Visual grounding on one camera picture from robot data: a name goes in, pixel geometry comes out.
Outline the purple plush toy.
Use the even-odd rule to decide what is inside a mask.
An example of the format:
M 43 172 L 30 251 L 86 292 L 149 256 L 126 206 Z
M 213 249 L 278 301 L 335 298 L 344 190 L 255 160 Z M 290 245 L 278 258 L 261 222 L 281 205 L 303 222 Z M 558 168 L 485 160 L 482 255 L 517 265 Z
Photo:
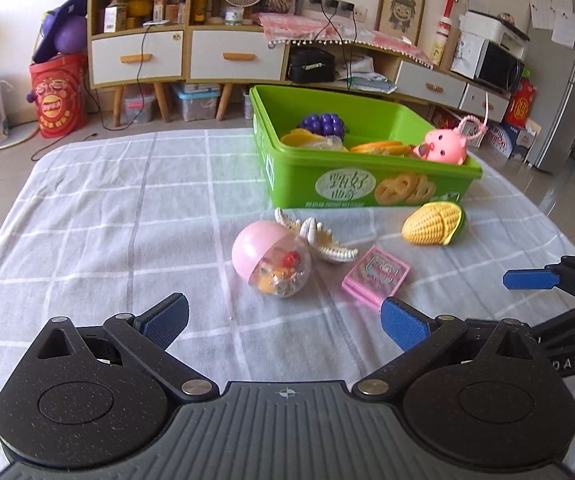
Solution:
M 58 54 L 82 53 L 87 47 L 87 0 L 67 0 L 49 11 L 41 24 L 41 36 L 33 62 L 45 63 Z

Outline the purple toy grapes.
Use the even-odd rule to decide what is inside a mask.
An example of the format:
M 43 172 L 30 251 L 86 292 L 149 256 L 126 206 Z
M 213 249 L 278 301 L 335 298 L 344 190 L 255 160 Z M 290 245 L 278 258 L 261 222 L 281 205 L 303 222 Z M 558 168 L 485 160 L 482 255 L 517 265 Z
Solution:
M 346 133 L 343 119 L 338 114 L 330 113 L 311 114 L 299 123 L 299 128 L 308 130 L 317 136 L 337 136 L 341 140 L 344 140 Z

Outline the black bag on shelf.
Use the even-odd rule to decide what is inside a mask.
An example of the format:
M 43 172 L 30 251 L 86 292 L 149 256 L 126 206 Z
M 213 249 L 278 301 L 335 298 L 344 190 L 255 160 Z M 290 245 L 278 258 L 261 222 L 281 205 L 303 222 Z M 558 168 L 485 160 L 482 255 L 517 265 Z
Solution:
M 333 82 L 335 81 L 335 56 L 319 48 L 291 48 L 286 78 L 295 84 Z

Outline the wooden cabinet with drawers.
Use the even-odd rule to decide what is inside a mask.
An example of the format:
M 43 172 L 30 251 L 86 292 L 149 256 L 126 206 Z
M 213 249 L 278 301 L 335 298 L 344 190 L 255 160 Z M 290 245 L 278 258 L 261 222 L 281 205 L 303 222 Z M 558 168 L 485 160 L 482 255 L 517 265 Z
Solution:
M 436 65 L 425 67 L 389 52 L 347 44 L 268 44 L 263 27 L 256 25 L 192 25 L 189 9 L 179 23 L 144 24 L 137 28 L 104 28 L 106 14 L 117 11 L 113 0 L 88 0 L 89 88 L 114 92 L 113 122 L 124 122 L 127 96 L 155 96 L 165 120 L 170 118 L 170 90 L 175 82 L 219 84 L 222 87 L 217 118 L 224 116 L 235 86 L 276 84 L 288 86 L 289 49 L 321 48 L 335 62 L 349 62 L 354 55 L 368 58 L 376 71 L 394 84 L 390 101 L 441 106 L 464 115 L 485 116 L 489 94 L 489 119 L 500 122 L 509 99 Z

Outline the yellow toy corn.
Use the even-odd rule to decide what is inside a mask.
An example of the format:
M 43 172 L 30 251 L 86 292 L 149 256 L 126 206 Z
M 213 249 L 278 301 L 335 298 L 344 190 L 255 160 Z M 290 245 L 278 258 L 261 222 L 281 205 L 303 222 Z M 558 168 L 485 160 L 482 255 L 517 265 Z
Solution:
M 449 245 L 466 222 L 457 203 L 427 203 L 403 222 L 401 236 L 414 245 Z

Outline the yellow plastic scoop bowl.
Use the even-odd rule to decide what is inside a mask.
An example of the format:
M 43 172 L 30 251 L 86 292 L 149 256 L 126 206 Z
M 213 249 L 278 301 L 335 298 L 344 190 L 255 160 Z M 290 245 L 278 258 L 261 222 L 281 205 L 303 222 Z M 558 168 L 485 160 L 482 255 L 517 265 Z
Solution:
M 324 141 L 324 136 L 319 136 L 319 134 L 312 133 L 307 129 L 295 128 L 289 133 L 286 133 L 280 141 L 290 148 L 301 148 L 308 144 Z

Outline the pink capsule ball toy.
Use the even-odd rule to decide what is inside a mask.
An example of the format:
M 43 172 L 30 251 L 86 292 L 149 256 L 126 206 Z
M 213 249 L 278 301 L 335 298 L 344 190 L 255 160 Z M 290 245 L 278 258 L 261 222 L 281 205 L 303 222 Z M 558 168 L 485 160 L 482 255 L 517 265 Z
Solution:
M 264 295 L 289 298 L 309 280 L 311 255 L 306 244 L 279 223 L 260 220 L 236 237 L 231 249 L 234 271 Z

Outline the clear storage bin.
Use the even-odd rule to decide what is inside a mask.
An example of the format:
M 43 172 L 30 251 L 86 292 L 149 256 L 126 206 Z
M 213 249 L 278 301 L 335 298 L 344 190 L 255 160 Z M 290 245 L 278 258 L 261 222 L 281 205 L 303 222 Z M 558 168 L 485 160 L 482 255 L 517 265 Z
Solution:
M 222 95 L 219 84 L 187 84 L 175 82 L 173 94 L 185 122 L 215 119 Z

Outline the pink square toy case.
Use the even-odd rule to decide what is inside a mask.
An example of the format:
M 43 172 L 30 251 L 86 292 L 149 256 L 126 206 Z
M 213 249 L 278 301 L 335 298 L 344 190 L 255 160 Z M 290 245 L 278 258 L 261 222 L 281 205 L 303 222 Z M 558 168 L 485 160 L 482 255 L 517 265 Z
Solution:
M 342 281 L 342 289 L 361 304 L 379 311 L 394 296 L 410 272 L 410 266 L 385 250 L 372 246 Z

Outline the grey checked table cloth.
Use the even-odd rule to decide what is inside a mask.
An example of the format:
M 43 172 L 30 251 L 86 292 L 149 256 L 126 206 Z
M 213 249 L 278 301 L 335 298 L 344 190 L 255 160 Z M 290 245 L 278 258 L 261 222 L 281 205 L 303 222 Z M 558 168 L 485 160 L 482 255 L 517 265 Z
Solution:
M 98 326 L 172 292 L 190 304 L 170 352 L 219 385 L 231 380 L 357 382 L 397 356 L 380 316 L 344 292 L 346 266 L 315 261 L 287 299 L 257 292 L 231 248 L 274 215 L 252 132 L 184 130 L 70 144 L 35 166 L 0 230 L 0 390 L 55 316 Z M 406 207 L 319 210 L 343 245 L 410 266 L 399 297 L 428 315 L 538 324 L 575 306 L 558 290 L 508 290 L 510 269 L 541 268 L 575 247 L 491 168 L 463 200 L 448 246 L 400 235 Z M 6 466 L 0 446 L 0 469 Z

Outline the black microwave oven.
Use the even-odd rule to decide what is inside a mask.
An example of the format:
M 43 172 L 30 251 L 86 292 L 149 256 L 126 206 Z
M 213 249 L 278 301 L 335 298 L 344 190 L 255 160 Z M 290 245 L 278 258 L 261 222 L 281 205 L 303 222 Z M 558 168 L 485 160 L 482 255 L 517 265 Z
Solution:
M 525 65 L 505 47 L 470 32 L 463 32 L 455 47 L 450 70 L 504 93 L 519 88 Z

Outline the pink pig toy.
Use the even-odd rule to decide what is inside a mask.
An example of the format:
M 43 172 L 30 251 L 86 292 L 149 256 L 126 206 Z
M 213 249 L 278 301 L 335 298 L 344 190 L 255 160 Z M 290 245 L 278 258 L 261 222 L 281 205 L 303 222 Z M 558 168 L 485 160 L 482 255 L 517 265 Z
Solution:
M 489 94 L 486 94 L 485 117 L 482 122 L 476 116 L 467 115 L 455 128 L 432 130 L 425 136 L 424 142 L 412 150 L 412 153 L 427 162 L 463 165 L 467 159 L 467 144 L 481 139 L 487 131 L 489 110 Z

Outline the framed cartoon girl picture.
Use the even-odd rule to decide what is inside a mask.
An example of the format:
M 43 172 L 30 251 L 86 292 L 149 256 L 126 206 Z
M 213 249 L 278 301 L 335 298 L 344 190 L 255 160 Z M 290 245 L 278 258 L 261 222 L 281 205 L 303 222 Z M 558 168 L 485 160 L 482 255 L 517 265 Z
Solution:
M 426 0 L 380 0 L 375 29 L 387 36 L 407 38 L 415 46 L 421 35 Z

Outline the orange yellow flower toy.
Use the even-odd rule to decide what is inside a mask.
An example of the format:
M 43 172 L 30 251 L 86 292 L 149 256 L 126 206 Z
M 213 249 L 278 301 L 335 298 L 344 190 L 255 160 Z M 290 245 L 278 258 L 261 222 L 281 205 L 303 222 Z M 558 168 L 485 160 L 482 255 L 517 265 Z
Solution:
M 360 144 L 351 148 L 350 153 L 384 155 L 384 156 L 412 156 L 413 147 L 400 141 L 380 141 Z

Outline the pink checked cloth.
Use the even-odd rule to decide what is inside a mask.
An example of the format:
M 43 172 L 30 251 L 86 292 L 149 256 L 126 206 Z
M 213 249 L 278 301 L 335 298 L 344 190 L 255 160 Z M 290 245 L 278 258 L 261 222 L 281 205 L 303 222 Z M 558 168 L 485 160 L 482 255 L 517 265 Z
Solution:
M 425 67 L 433 67 L 431 60 L 414 44 L 376 30 L 336 24 L 333 20 L 321 21 L 277 13 L 260 13 L 255 20 L 263 27 L 268 44 L 352 44 L 389 52 Z

